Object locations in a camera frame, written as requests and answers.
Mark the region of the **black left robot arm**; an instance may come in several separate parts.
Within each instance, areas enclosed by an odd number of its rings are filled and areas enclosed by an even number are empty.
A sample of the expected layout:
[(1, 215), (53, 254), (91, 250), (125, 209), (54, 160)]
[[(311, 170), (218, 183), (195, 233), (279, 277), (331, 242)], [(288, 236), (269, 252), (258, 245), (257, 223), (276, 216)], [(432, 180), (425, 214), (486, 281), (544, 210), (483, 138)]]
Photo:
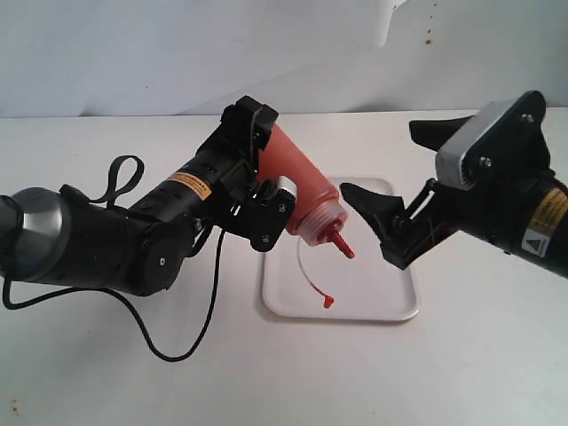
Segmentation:
[(30, 187), (1, 199), (1, 273), (9, 280), (150, 296), (169, 288), (214, 227), (271, 250), (296, 203), (285, 177), (261, 178), (260, 154), (278, 115), (243, 97), (223, 112), (194, 157), (129, 208), (117, 198), (140, 181), (139, 163), (126, 185), (115, 158), (105, 193), (91, 199), (64, 185)]

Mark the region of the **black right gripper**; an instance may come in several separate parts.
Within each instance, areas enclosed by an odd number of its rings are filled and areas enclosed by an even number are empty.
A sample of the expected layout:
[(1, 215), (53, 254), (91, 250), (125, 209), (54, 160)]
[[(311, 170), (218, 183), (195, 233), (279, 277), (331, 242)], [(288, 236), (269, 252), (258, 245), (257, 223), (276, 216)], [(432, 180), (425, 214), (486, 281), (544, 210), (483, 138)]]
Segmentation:
[[(418, 146), (438, 151), (469, 119), (412, 120), (410, 138)], [(469, 191), (434, 178), (426, 181), (409, 204), (400, 196), (374, 193), (353, 183), (341, 183), (340, 191), (382, 243), (383, 258), (400, 270), (458, 230), (460, 205), (470, 196)]]

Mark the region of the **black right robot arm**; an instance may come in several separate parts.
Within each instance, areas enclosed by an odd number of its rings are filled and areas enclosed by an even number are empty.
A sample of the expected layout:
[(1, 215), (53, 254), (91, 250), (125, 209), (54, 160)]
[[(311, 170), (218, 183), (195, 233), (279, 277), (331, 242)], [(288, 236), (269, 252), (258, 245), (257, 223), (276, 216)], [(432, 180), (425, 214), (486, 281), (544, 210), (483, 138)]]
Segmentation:
[(481, 140), (478, 181), (469, 190), (429, 179), (406, 205), (399, 196), (342, 183), (345, 201), (380, 241), (383, 258), (399, 269), (457, 232), (558, 276), (567, 275), (567, 188), (550, 167), (542, 118), (508, 119)]

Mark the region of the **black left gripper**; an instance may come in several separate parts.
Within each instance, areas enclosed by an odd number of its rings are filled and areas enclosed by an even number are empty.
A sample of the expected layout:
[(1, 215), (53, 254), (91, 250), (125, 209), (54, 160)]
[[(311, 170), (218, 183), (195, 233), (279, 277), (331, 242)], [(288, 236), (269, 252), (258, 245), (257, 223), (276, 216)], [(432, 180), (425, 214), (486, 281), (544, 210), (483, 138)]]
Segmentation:
[(246, 95), (228, 106), (208, 138), (217, 169), (210, 217), (222, 230), (270, 251), (294, 209), (280, 204), (276, 180), (259, 178), (259, 155), (279, 113)]

